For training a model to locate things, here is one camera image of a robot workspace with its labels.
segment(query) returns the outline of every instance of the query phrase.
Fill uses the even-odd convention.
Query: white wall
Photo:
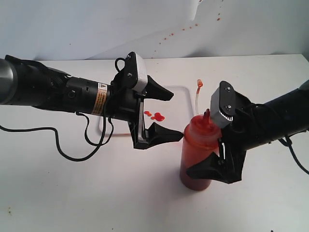
[[[309,0],[204,0],[190,21],[198,2],[0,0],[0,57],[309,53]]]

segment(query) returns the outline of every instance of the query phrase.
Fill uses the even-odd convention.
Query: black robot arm
[[[212,153],[188,168],[187,174],[228,184],[240,181],[246,151],[275,140],[289,147],[299,167],[309,174],[297,160],[290,140],[309,128],[308,114],[309,81],[265,104],[252,103],[222,81],[211,97],[211,119],[222,132],[220,155]]]
[[[37,61],[6,56],[0,59],[0,104],[124,120],[136,149],[179,141],[181,132],[156,123],[146,129],[143,118],[144,99],[169,101],[173,93],[147,75],[144,60],[136,53],[118,60],[125,66],[108,85],[73,77]]]

